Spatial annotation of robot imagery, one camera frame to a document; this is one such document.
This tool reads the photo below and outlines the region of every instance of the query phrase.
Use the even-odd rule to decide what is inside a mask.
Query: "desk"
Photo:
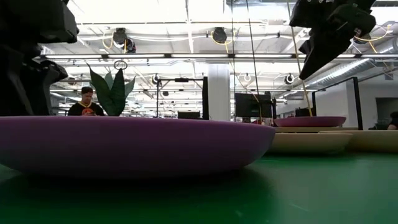
[[[277,133],[318,133],[320,131],[354,131],[358,128],[328,128],[328,127],[278,127]]]
[[[115,183],[0,168],[1,224],[397,223],[398,156],[264,157],[238,172]]]

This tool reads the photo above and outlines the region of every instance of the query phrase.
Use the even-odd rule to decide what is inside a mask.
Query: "fluorescent light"
[[[299,58],[305,58],[307,55],[305,54],[299,54],[298,57]],[[339,56],[337,56],[337,58],[353,58],[355,57],[355,54],[341,54]]]
[[[56,93],[56,92],[71,92],[71,91],[74,91],[74,90],[50,90],[50,92],[52,92],[52,93]]]
[[[394,49],[394,47],[390,47],[390,48],[388,48],[388,49],[386,49],[386,50],[382,50],[382,51],[380,51],[379,53],[380,53],[380,54],[383,54],[383,53],[389,52],[389,51],[392,50],[392,49]]]
[[[295,93],[297,93],[298,91],[304,91],[304,90],[294,90]],[[317,91],[317,90],[306,90],[306,91]]]
[[[101,55],[44,55],[48,59],[102,58]]]
[[[398,58],[398,54],[363,54],[362,58]]]
[[[236,54],[237,58],[253,58],[253,54]],[[291,54],[254,54],[256,58],[291,58]]]
[[[177,58],[227,58],[228,54],[172,54]]]
[[[337,56],[337,58],[353,58],[355,57],[355,54],[341,54]]]
[[[100,49],[99,51],[102,51],[102,52],[105,52],[105,53],[109,54],[109,52],[107,50],[105,50],[105,49]]]
[[[162,58],[164,54],[111,54],[109,58]]]

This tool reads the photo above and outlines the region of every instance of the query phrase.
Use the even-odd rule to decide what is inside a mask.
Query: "column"
[[[213,121],[230,121],[231,95],[228,64],[208,66],[209,117]]]

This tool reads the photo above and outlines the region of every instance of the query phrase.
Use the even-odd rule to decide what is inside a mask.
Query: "green plant leaf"
[[[136,77],[134,77],[129,83],[124,86],[124,99],[127,99],[129,94],[134,89],[134,84],[136,83]]]
[[[115,106],[115,112],[121,115],[126,107],[126,99],[124,97],[124,75],[123,70],[119,69],[117,74],[114,77],[112,89],[111,89],[111,99]]]
[[[108,72],[108,74],[105,75],[105,81],[106,81],[106,84],[108,84],[109,89],[112,89],[113,78],[112,78],[112,73],[111,72]]]
[[[95,87],[96,94],[100,105],[104,108],[109,116],[116,116],[114,102],[111,98],[111,90],[108,87],[105,79],[98,75],[90,68],[91,83]]]

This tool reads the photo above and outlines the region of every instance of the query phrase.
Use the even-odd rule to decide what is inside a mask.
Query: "man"
[[[398,129],[398,111],[392,112],[390,114],[391,123],[388,126],[387,130],[397,130]]]
[[[81,101],[75,103],[68,112],[68,116],[104,116],[100,106],[91,102],[93,89],[86,86],[81,89]]]

